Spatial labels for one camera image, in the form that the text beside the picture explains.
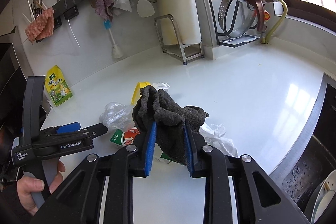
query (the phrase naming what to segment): black gripper frame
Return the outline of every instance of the black gripper frame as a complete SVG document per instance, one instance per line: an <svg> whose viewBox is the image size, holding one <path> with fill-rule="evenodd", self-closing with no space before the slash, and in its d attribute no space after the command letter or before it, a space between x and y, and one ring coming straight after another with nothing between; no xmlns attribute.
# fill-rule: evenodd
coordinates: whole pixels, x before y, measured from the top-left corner
<svg viewBox="0 0 336 224"><path fill-rule="evenodd" d="M156 124L138 134L133 144L99 158L88 155L45 201L31 224L94 224L99 222L106 176L109 176L104 223L133 224L132 178L145 178L152 162L147 149L155 141Z"/></svg>
<svg viewBox="0 0 336 224"><path fill-rule="evenodd" d="M104 224L133 224L132 177L146 177L150 133L136 136L133 145L114 155L86 157L32 218L31 224L93 224L104 210ZM206 178L204 224L232 224L229 176L236 196L238 224L308 224L296 204L248 155L225 156L185 125L186 156L193 178ZM105 206L103 189L109 177Z"/></svg>
<svg viewBox="0 0 336 224"><path fill-rule="evenodd" d="M186 121L185 142L191 153L188 170L193 178L206 178L204 224L232 224L229 176L236 196L238 224L309 224L294 201L249 155L224 155L193 134Z"/></svg>
<svg viewBox="0 0 336 224"><path fill-rule="evenodd" d="M46 200L50 192L42 161L92 149L92 139L105 134L108 128L99 123L79 131L61 134L56 132L60 126L40 131L39 113L44 82L45 76L29 76L27 79L23 103L22 136L19 145L12 149L12 160L15 166L22 166L24 172L31 173L44 181L45 188L42 196Z"/></svg>

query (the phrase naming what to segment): screw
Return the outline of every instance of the screw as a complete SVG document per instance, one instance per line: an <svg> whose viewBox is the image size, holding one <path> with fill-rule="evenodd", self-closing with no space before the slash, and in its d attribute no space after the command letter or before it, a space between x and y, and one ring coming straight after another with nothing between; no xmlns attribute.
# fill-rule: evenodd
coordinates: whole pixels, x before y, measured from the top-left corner
<svg viewBox="0 0 336 224"><path fill-rule="evenodd" d="M126 150L128 151L128 152L133 152L133 151L135 151L137 149L137 147L134 145L134 144L130 144L130 145L127 145L126 146Z"/></svg>
<svg viewBox="0 0 336 224"><path fill-rule="evenodd" d="M212 151L212 147L210 145L205 145L202 147L204 152L211 152Z"/></svg>
<svg viewBox="0 0 336 224"><path fill-rule="evenodd" d="M90 154L86 157L87 161L93 162L97 159L97 156L95 154Z"/></svg>
<svg viewBox="0 0 336 224"><path fill-rule="evenodd" d="M252 160L252 158L249 155L242 155L241 159L244 162L250 162Z"/></svg>

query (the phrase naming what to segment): pink towel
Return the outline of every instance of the pink towel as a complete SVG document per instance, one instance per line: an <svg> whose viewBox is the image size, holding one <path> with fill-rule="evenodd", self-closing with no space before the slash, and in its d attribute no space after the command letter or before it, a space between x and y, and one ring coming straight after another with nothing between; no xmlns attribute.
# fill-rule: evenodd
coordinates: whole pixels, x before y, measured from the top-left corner
<svg viewBox="0 0 336 224"><path fill-rule="evenodd" d="M96 14L101 16L104 21L109 19L112 22L113 0L96 0Z"/></svg>
<svg viewBox="0 0 336 224"><path fill-rule="evenodd" d="M49 8L37 17L25 30L28 40L33 42L35 39L50 37L54 32L54 10Z"/></svg>

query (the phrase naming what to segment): cutting board holder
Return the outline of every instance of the cutting board holder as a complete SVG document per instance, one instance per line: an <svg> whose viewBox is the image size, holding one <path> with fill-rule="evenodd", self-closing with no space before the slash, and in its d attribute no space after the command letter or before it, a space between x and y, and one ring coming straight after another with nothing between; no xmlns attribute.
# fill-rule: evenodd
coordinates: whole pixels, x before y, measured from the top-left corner
<svg viewBox="0 0 336 224"><path fill-rule="evenodd" d="M176 39L178 45L164 45L161 29L159 28L158 22L161 19L168 18L173 24ZM168 53L178 59L182 60L184 65L187 65L189 60L192 60L197 57L204 58L203 45L202 42L199 44L183 44L181 39L181 34L176 20L170 14L163 15L160 17L154 18L155 30L159 38L160 46L163 53Z"/></svg>

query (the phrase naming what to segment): white countertop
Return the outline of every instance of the white countertop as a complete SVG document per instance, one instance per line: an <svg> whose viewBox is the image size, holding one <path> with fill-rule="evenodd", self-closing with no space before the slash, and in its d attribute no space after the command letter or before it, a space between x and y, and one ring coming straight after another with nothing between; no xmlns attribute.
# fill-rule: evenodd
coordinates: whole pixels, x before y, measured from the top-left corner
<svg viewBox="0 0 336 224"><path fill-rule="evenodd" d="M238 155L251 155L270 174L300 135L323 72L272 45L245 45L217 60L186 66L155 47L72 86L73 97L51 110L43 128L96 124L109 102L130 104L137 82L164 82L176 103L203 108L210 115L207 124L226 127ZM114 153L110 137L96 138L92 150L62 157L65 175L90 153ZM204 179L190 178L186 167L154 162L148 178L133 180L134 223L203 223L204 189Z"/></svg>

